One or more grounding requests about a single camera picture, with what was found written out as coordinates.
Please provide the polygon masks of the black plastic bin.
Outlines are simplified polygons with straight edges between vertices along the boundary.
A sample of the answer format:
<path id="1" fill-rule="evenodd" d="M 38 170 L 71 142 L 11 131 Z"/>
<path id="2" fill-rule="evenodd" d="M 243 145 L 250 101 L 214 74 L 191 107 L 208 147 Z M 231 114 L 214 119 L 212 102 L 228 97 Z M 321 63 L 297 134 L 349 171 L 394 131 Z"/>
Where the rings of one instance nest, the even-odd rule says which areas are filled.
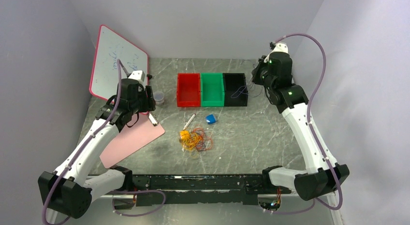
<path id="1" fill-rule="evenodd" d="M 223 73 L 224 106 L 247 106 L 248 89 L 244 73 Z"/>

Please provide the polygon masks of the red plastic bin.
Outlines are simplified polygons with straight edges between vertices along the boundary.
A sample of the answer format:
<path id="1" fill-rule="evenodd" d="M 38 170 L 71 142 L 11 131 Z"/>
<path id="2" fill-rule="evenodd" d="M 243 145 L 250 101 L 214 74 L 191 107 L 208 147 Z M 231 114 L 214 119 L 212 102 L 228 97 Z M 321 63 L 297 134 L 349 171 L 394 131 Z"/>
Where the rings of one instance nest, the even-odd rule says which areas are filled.
<path id="1" fill-rule="evenodd" d="M 178 73 L 176 87 L 178 107 L 201 106 L 201 78 L 199 73 Z"/>

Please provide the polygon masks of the yellow eraser block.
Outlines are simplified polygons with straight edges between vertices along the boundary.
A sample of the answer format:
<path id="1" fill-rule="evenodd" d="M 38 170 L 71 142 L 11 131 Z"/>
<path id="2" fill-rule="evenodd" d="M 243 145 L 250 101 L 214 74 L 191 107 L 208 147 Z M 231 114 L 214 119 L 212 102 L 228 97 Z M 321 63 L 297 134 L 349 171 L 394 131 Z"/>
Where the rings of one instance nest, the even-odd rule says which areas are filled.
<path id="1" fill-rule="evenodd" d="M 179 140 L 181 142 L 185 142 L 186 140 L 189 140 L 189 138 L 190 138 L 190 133 L 189 133 L 189 131 L 186 131 L 186 130 L 180 131 L 179 135 L 180 135 Z"/>

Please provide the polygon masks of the green plastic bin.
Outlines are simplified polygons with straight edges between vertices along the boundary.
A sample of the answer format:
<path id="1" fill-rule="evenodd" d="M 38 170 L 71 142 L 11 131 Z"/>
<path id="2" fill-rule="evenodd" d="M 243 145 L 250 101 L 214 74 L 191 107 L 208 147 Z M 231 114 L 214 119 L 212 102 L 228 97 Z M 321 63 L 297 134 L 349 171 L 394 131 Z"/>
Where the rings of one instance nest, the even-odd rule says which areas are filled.
<path id="1" fill-rule="evenodd" d="M 223 107 L 225 92 L 222 73 L 201 73 L 201 107 Z"/>

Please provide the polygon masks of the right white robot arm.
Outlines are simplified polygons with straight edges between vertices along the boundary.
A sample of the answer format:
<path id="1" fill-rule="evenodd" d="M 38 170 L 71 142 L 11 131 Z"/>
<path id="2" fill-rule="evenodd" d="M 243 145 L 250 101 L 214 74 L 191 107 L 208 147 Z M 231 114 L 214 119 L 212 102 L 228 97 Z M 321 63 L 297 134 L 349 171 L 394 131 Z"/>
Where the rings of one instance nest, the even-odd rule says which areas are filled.
<path id="1" fill-rule="evenodd" d="M 269 102 L 277 107 L 290 126 L 305 161 L 305 170 L 273 166 L 265 169 L 261 188 L 273 193 L 279 186 L 296 191 L 308 201 L 334 192 L 350 174 L 346 164 L 339 164 L 330 150 L 312 132 L 313 118 L 308 114 L 308 98 L 303 88 L 292 82 L 292 59 L 286 52 L 263 55 L 252 71 L 252 81 L 264 87 Z"/>

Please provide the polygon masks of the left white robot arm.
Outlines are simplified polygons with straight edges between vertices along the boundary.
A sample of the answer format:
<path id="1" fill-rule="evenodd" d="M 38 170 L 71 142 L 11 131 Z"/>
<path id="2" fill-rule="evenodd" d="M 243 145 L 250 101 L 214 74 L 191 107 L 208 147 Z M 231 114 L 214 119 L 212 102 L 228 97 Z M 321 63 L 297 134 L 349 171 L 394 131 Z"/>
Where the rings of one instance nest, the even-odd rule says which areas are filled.
<path id="1" fill-rule="evenodd" d="M 98 111 L 92 127 L 75 150 L 53 172 L 43 172 L 38 185 L 43 201 L 42 220 L 47 209 L 80 218 L 91 203 L 111 191 L 127 194 L 134 189 L 132 171 L 120 166 L 109 168 L 90 180 L 87 176 L 108 144 L 119 135 L 134 115 L 155 110 L 152 87 L 125 78 Z"/>

